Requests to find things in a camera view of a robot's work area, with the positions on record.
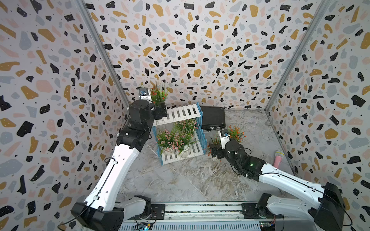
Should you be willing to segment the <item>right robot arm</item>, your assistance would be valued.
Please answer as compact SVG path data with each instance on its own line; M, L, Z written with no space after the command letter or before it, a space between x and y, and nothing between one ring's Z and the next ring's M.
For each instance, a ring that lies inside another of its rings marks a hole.
M328 182L313 183L288 174L266 161L246 153L236 140L214 145L210 143L212 157L226 159L233 171L248 179L275 186L291 195L284 199L264 193L256 205L258 215L288 215L314 223L319 231L341 231L346 205L339 188Z

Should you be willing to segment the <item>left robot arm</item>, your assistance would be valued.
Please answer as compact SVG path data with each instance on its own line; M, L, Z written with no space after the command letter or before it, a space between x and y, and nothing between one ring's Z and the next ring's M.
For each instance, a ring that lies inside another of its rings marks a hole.
M129 106L129 118L118 134L112 157L99 182L83 202L71 210L73 221L94 231L117 231L128 219L163 220L165 205L152 205L151 199L141 195L117 203L120 187L145 143L151 138L155 104L137 100Z

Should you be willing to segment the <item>pink flower pot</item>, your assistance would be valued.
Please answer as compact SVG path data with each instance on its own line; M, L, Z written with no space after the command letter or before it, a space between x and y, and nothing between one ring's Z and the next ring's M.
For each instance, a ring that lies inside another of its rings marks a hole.
M176 133L174 131L160 131L157 134L157 143L160 147L160 154L172 152L174 148Z
M178 155L184 154L193 144L194 135L190 133L179 133L176 134L173 141L173 148Z
M181 120L175 122L174 127L180 135L193 136L194 132L198 129L198 122L195 118Z

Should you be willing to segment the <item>red flower pot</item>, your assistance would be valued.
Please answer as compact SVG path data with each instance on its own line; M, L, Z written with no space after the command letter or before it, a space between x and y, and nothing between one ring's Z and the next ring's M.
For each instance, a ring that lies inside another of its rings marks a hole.
M208 148L209 148L209 155L212 158L215 158L217 154L219 153L219 151L222 149L219 136L214 135L213 137L211 137L211 141L208 144Z
M165 102L168 91L163 83L155 82L150 88L151 101L155 106L160 106L161 103Z

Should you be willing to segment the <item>orange flower pot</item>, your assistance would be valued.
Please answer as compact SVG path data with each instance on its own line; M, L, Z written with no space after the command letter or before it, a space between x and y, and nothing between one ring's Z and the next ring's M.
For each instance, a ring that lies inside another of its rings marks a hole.
M245 133L238 126L229 126L228 135L231 140L241 142L246 136Z

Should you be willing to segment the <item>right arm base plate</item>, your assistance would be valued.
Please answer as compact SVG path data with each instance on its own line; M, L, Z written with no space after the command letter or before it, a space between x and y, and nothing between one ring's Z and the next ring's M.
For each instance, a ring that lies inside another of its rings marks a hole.
M283 218L282 215L275 215L268 210L266 206L258 205L257 203L243 203L241 204L242 214L245 219L273 219L273 218Z

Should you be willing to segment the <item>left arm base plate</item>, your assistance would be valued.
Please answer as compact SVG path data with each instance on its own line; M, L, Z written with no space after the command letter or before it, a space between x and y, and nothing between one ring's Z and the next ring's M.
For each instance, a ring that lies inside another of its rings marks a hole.
M165 218L165 204L152 204L150 220L164 220Z

